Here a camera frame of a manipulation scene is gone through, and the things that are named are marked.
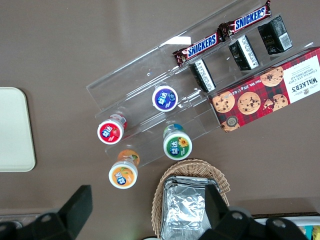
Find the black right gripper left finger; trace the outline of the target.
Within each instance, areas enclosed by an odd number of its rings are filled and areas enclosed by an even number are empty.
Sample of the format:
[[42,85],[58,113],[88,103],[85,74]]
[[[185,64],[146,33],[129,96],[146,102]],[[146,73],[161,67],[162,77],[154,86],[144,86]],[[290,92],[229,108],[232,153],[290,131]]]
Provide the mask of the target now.
[[93,211],[92,187],[82,185],[57,211],[39,216],[23,231],[25,240],[74,240]]

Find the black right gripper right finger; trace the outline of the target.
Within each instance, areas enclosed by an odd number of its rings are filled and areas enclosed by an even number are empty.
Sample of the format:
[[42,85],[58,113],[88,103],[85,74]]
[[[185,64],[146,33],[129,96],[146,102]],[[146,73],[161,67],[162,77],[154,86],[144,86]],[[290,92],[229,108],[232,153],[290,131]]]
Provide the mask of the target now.
[[201,240],[264,240],[264,226],[240,210],[230,210],[217,188],[205,186],[205,212],[211,228]]

